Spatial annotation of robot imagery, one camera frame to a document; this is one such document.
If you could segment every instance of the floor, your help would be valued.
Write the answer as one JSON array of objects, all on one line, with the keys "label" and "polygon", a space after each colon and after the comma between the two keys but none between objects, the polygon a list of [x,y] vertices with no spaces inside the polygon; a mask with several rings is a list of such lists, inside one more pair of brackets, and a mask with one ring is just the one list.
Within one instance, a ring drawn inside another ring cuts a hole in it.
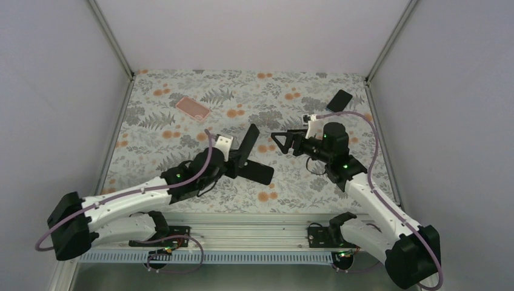
[{"label": "floor", "polygon": [[[270,139],[271,132],[301,129],[300,116],[327,113],[326,104],[343,89],[353,95],[347,110],[372,119],[362,77],[359,75],[301,72],[242,72],[208,70],[142,70],[138,72],[124,122],[116,142],[103,193],[135,186],[208,146],[204,129],[236,138],[249,125],[259,137],[250,159],[275,168],[269,186],[243,178],[223,177],[201,198],[162,209],[188,213],[365,213],[360,205],[330,183],[326,176],[305,169],[307,157],[283,155]],[[211,110],[199,122],[175,108],[188,96]],[[374,151],[368,124],[355,116],[327,121],[343,123],[350,135],[350,151],[365,166]],[[322,172],[322,164],[310,169]],[[375,181],[394,199],[380,153],[373,171]]]},{"label": "floor", "polygon": [[[356,256],[355,269],[376,260],[365,253]],[[174,265],[176,270],[191,266]],[[81,264],[73,291],[141,290],[323,290],[399,291],[383,266],[363,274],[336,273],[329,266],[312,265],[204,265],[188,275],[148,272],[142,264]]]}]

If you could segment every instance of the black smartphone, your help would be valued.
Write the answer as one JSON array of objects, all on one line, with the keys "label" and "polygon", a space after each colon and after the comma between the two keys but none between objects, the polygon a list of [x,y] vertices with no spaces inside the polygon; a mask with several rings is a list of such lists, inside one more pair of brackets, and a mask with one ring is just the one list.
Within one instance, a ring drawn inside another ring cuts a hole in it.
[{"label": "black smartphone", "polygon": [[332,112],[341,112],[346,108],[346,105],[352,100],[352,94],[339,90],[339,92],[330,100],[327,109]]}]

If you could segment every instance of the robotic arm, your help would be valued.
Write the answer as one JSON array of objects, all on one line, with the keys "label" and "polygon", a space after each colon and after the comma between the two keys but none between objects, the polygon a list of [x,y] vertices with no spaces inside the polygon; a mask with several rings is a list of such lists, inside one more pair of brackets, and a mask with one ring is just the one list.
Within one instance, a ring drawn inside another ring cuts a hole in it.
[{"label": "robotic arm", "polygon": [[[349,154],[349,137],[342,124],[325,124],[322,139],[317,139],[314,135],[315,128],[319,127],[317,117],[305,115],[302,118],[309,129],[272,133],[274,142],[283,154],[293,149],[294,156],[307,155],[324,162],[329,180],[359,202],[381,229],[379,232],[356,215],[343,213],[330,220],[332,240],[337,245],[348,242],[366,249],[385,265],[389,277],[404,289],[436,273],[435,262],[418,235],[440,262],[439,233],[432,226],[423,227],[405,214],[367,176],[368,170]],[[279,142],[277,136],[284,136],[285,142]]]},{"label": "robotic arm", "polygon": [[[208,160],[209,149],[192,161],[184,161],[145,183],[109,195],[80,198],[77,192],[66,194],[47,220],[49,228],[69,219],[72,213],[83,211],[51,233],[53,249],[59,261],[75,258],[93,246],[119,241],[147,241],[164,238],[169,228],[160,212],[166,205],[192,197],[200,197],[204,190],[222,176],[238,176],[269,185],[274,169],[248,160],[259,136],[252,124],[238,150],[231,150],[233,138],[217,136],[205,171],[194,178]],[[170,189],[169,185],[182,184]],[[145,214],[130,215],[136,212]]]}]

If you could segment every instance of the mounting plate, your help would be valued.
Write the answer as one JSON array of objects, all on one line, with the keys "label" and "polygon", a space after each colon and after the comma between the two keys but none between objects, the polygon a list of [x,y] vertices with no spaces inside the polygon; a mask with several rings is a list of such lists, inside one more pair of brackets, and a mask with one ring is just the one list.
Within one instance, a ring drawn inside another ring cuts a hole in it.
[{"label": "mounting plate", "polygon": [[311,249],[333,249],[333,248],[355,248],[354,244],[343,241],[337,245],[329,234],[328,227],[310,226],[307,228],[309,248]]},{"label": "mounting plate", "polygon": [[[166,236],[170,235],[190,235],[191,233],[191,227],[189,226],[169,226],[170,231]],[[177,244],[177,240],[174,239],[173,241],[162,241],[162,242],[156,242],[153,244],[142,244],[137,241],[129,241],[128,244],[130,247],[168,247],[172,244]],[[187,247],[189,243],[189,239],[184,239],[180,247]]]}]

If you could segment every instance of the floral pattern surface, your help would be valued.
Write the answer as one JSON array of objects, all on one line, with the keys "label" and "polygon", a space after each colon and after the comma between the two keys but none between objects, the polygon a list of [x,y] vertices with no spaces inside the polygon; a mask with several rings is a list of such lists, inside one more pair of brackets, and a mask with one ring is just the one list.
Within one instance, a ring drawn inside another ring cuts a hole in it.
[{"label": "floral pattern surface", "polygon": [[[202,213],[364,213],[361,206],[332,184],[326,175],[309,173],[306,156],[283,155],[271,132],[303,129],[300,116],[327,113],[327,103],[343,89],[353,95],[347,110],[372,120],[362,76],[303,72],[242,72],[235,70],[141,70],[136,76],[103,193],[145,182],[192,159],[208,146],[204,129],[235,137],[239,147],[251,123],[261,135],[249,159],[275,169],[269,186],[243,178],[222,177],[200,198],[166,206],[170,212]],[[175,108],[188,96],[211,110],[198,122]],[[326,122],[344,124],[350,153],[365,166],[371,162],[375,138],[356,116],[334,116]],[[309,169],[324,171],[310,161]],[[393,198],[381,152],[373,177]]]}]

